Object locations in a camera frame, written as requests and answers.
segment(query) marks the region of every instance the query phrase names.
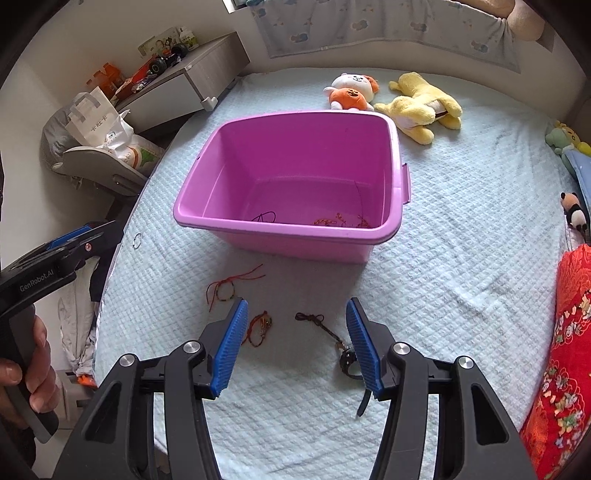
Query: plastic bin handle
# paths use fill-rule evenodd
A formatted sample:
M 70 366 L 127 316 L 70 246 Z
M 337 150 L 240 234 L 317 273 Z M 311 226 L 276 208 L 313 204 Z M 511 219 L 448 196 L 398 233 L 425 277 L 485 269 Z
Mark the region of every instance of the plastic bin handle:
M 410 187 L 410 170 L 408 169 L 408 164 L 402 164 L 402 204 L 406 205 L 410 202 L 411 197 L 411 187 Z

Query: pink plastic bin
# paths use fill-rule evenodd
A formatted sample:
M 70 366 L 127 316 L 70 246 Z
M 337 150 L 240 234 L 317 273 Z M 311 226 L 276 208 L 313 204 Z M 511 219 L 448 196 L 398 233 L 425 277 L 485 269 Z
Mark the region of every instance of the pink plastic bin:
M 212 134 L 178 194 L 174 218 L 248 250 L 364 263 L 374 245 L 396 234 L 409 201 L 408 168 L 386 116 L 272 113 L 230 121 Z M 253 221 L 265 212 L 274 215 Z M 371 228 L 356 228 L 361 218 Z M 335 226 L 314 225 L 321 219 Z

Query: light blue quilted bedsheet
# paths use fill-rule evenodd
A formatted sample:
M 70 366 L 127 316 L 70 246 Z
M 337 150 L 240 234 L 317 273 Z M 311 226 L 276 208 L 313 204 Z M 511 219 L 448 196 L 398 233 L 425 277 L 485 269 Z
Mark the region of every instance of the light blue quilted bedsheet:
M 237 283 L 237 292 L 249 301 L 251 317 L 269 311 L 273 327 L 260 348 L 241 348 L 229 388 L 206 403 L 226 480 L 369 478 L 388 403 L 371 401 L 356 419 L 362 383 L 339 371 L 333 340 L 296 322 L 297 312 L 324 314 L 325 324 L 348 340 L 345 304 L 359 297 L 370 319 L 425 356 L 470 355 L 518 427 L 545 363 L 556 265 L 567 245 L 559 195 L 574 183 L 544 142 L 551 119 L 494 90 L 425 75 L 462 105 L 462 130 L 433 126 L 430 147 L 400 135 L 413 198 L 398 234 L 376 247 L 366 265 L 241 251 L 175 223 L 177 193 L 216 127 L 257 113 L 327 108 L 322 89 L 343 71 L 253 74 L 212 114 L 192 117 L 143 192 L 103 296 L 99 382 L 124 353 L 167 355 L 198 337 L 229 308 L 218 303 L 208 313 L 206 286 L 264 263 L 267 276 Z M 394 97 L 388 81 L 401 72 L 360 73 L 382 86 L 376 102 Z M 264 131 L 252 135 L 265 141 Z M 137 233 L 142 241 L 133 249 Z M 433 410 L 422 478 L 433 472 L 436 435 Z M 155 439 L 165 450 L 161 398 Z

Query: human hand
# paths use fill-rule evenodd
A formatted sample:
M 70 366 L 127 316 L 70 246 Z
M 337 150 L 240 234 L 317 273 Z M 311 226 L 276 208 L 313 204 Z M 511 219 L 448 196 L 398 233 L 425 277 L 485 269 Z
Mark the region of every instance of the human hand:
M 47 342 L 47 329 L 36 315 L 33 338 L 36 348 L 25 375 L 25 382 L 27 389 L 31 392 L 29 403 L 33 411 L 47 413 L 57 407 L 60 392 L 56 386 L 56 372 L 51 367 L 51 348 Z M 21 368 L 15 362 L 0 358 L 0 416 L 19 428 L 25 429 L 27 423 L 18 414 L 3 388 L 18 385 L 21 380 Z

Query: red thread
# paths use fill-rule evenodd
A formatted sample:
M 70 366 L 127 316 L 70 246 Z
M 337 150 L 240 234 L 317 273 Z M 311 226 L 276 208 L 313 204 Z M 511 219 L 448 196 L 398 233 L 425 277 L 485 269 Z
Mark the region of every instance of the red thread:
M 234 280 L 258 280 L 259 278 L 265 277 L 266 274 L 259 275 L 258 277 L 245 278 L 247 275 L 250 275 L 251 273 L 253 273 L 256 270 L 258 270 L 259 268 L 261 268 L 262 266 L 263 266 L 263 264 L 260 264 L 258 267 L 255 267 L 252 270 L 250 270 L 250 272 L 241 273 L 239 275 L 234 275 L 233 277 L 224 278 L 223 280 L 217 280 L 215 282 L 211 282 L 207 286 L 207 289 L 205 290 L 205 299 L 207 300 L 207 304 L 209 305 L 209 311 L 210 312 L 212 311 L 213 303 L 215 302 L 216 299 L 218 299 L 219 301 L 228 301 L 228 300 L 232 300 L 234 298 L 234 296 L 236 294 L 236 287 L 234 285 Z M 232 295 L 230 295 L 226 299 L 221 299 L 219 296 L 219 289 L 222 285 L 224 285 L 226 283 L 229 283 L 232 285 Z M 213 286 L 214 286 L 214 289 L 213 289 L 213 294 L 212 294 L 212 302 L 209 303 L 209 289 L 212 288 Z
M 340 213 L 335 215 L 335 218 L 340 222 L 341 227 L 347 227 L 347 221 Z M 358 215 L 357 218 L 360 220 L 359 223 L 355 228 L 371 228 L 371 225 L 368 221 L 363 218 L 362 215 Z M 314 222 L 316 226 L 335 226 L 337 224 L 336 220 L 331 220 L 329 218 L 319 218 Z
M 252 341 L 251 335 L 252 335 L 252 329 L 257 322 L 261 323 L 260 333 L 259 333 L 261 336 L 261 340 L 258 343 L 254 343 Z M 246 341 L 248 340 L 251 343 L 251 345 L 255 348 L 258 346 L 261 346 L 261 344 L 265 340 L 265 337 L 267 336 L 267 332 L 269 331 L 269 329 L 271 328 L 272 325 L 273 325 L 273 319 L 265 310 L 263 313 L 261 313 L 260 315 L 257 315 L 256 317 L 254 317 L 251 320 L 250 324 L 248 325 L 248 330 L 246 331 L 246 336 L 244 337 L 244 340 L 242 341 L 241 345 L 244 345 L 246 343 Z

